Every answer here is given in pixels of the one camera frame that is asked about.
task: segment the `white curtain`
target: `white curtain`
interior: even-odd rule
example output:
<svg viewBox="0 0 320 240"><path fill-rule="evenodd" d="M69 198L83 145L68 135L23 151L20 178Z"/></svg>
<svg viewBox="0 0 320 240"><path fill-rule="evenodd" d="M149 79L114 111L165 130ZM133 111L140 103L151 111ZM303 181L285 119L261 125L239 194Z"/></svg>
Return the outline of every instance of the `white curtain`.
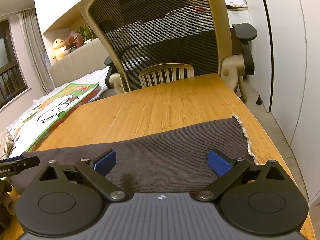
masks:
<svg viewBox="0 0 320 240"><path fill-rule="evenodd" d="M38 25L36 9L20 11L18 17L33 69L43 91L48 94L54 87L46 67L45 49Z"/></svg>

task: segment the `flower pot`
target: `flower pot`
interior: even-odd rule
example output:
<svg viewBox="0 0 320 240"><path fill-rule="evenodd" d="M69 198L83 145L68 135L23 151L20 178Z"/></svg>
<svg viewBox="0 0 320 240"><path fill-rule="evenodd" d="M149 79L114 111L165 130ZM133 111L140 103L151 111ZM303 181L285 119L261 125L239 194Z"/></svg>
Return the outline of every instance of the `flower pot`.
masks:
<svg viewBox="0 0 320 240"><path fill-rule="evenodd" d="M93 39L86 40L86 41L84 42L84 44L87 44L87 43L90 42L90 41L93 41Z"/></svg>
<svg viewBox="0 0 320 240"><path fill-rule="evenodd" d="M77 46L73 46L73 47L70 48L70 52L73 52L73 51L75 51L76 49L77 49Z"/></svg>

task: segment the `wooden floor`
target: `wooden floor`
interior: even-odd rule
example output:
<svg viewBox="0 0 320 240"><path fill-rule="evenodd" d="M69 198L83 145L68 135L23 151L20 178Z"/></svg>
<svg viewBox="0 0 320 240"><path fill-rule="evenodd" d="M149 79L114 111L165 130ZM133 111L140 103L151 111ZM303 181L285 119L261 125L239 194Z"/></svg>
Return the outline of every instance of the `wooden floor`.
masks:
<svg viewBox="0 0 320 240"><path fill-rule="evenodd" d="M293 155L291 148L289 147L281 129L278 126L275 118L271 113L267 113L263 105L257 105L256 100L258 98L258 93L255 89L249 84L247 80L244 80L245 90L248 95L248 102L246 106L249 108L251 113L259 121L261 126L267 132L278 151L282 155L282 158L288 165L297 185L302 194L308 200L308 195L306 191L306 186L297 164L297 161ZM320 203L309 208L309 214L311 217L311 222L315 231L316 239L320 240Z"/></svg>

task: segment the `metal screw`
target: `metal screw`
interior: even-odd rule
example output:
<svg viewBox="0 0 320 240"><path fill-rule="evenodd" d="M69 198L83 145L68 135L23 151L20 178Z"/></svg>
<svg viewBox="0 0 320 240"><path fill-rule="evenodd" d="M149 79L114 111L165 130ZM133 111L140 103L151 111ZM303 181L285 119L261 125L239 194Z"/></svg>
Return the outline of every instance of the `metal screw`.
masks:
<svg viewBox="0 0 320 240"><path fill-rule="evenodd" d="M110 197L113 199L122 199L125 197L125 193L121 190L113 191L110 193Z"/></svg>
<svg viewBox="0 0 320 240"><path fill-rule="evenodd" d="M198 197L202 199L209 199L209 198L212 198L213 196L214 194L209 190L203 190L198 193Z"/></svg>

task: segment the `cartoon blanket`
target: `cartoon blanket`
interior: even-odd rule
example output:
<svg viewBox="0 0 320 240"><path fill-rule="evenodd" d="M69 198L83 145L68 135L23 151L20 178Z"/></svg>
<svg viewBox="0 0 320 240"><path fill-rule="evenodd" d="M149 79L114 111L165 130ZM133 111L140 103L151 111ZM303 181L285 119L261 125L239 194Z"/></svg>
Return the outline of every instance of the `cartoon blanket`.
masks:
<svg viewBox="0 0 320 240"><path fill-rule="evenodd" d="M26 112L8 130L14 141L10 154L11 157L21 155L24 151L34 150L34 145L44 139L52 126L75 106L80 105L86 97L90 96L96 84L70 83L51 98Z"/></svg>

